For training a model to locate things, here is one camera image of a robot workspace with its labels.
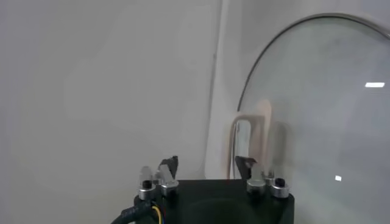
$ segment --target gray wall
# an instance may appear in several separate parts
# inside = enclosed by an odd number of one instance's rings
[[[204,177],[218,7],[0,1],[0,223],[110,223],[171,155]]]

